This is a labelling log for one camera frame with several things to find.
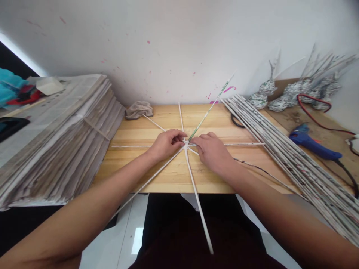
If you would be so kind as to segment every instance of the hand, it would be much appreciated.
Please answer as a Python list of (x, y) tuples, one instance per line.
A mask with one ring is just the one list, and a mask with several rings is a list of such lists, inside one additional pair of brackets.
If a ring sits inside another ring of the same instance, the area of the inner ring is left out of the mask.
[(197, 145), (201, 162), (220, 176), (223, 176), (223, 172), (233, 164), (236, 165), (223, 142), (213, 132), (201, 134), (191, 139), (191, 143)]
[(176, 129), (165, 131), (158, 135), (156, 141), (146, 152), (157, 162), (162, 161), (185, 144), (182, 142), (187, 134)]

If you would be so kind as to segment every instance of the black pants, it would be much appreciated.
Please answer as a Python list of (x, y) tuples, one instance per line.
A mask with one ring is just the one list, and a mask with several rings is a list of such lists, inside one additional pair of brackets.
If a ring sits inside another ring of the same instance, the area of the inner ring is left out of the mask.
[[(235, 194), (199, 194), (204, 217), (231, 221), (243, 229), (265, 251), (261, 232), (244, 214)], [(163, 230), (177, 220), (199, 214), (180, 194), (149, 194), (142, 235), (141, 257)]]

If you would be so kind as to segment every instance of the gray rag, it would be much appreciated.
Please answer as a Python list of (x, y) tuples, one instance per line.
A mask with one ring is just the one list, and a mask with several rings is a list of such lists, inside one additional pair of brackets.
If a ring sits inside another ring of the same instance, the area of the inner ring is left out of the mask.
[(151, 104), (146, 101), (137, 101), (126, 110), (127, 120), (137, 120), (142, 115), (153, 116)]

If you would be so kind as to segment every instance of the dark red shirt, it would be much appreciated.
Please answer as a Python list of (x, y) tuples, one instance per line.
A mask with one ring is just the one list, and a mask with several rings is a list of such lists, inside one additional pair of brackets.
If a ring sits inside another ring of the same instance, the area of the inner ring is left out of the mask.
[(201, 220), (184, 219), (164, 231), (130, 268), (285, 268), (240, 226), (211, 218), (206, 223), (214, 255)]

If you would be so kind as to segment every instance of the stack of newspapers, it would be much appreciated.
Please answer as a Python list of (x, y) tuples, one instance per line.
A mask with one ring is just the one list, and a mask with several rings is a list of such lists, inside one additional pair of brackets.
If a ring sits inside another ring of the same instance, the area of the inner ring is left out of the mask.
[(0, 143), (0, 211), (62, 205), (83, 193), (121, 124), (125, 108), (106, 76), (57, 79), (63, 91), (14, 115), (30, 123)]

